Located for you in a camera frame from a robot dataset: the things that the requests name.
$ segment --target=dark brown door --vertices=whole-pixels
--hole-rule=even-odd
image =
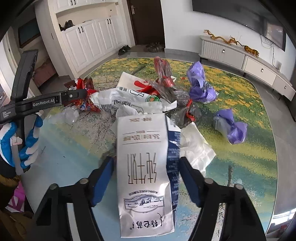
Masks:
[[[165,43],[160,0],[128,0],[136,44]]]

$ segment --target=purple plastic bag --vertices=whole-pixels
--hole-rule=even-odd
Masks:
[[[187,77],[191,83],[189,95],[192,100],[207,104],[217,98],[219,93],[205,80],[205,71],[199,61],[190,66]]]
[[[242,143],[246,138],[248,124],[234,122],[232,109],[219,110],[214,116],[214,126],[231,144]]]

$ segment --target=white milk carton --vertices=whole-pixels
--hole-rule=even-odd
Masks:
[[[118,118],[117,189],[122,238],[174,232],[180,129],[165,114]]]

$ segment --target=wall-mounted television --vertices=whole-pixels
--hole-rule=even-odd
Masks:
[[[243,24],[265,36],[283,51],[286,32],[258,0],[192,0],[193,11],[209,13]]]

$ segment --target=blue and white glove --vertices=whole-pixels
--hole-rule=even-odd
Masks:
[[[25,147],[19,152],[22,168],[30,166],[38,156],[39,128],[43,125],[43,120],[39,115],[36,116],[34,127],[26,138]],[[0,174],[6,178],[13,178],[16,175],[10,146],[10,138],[16,130],[17,125],[14,122],[5,124],[0,130]]]

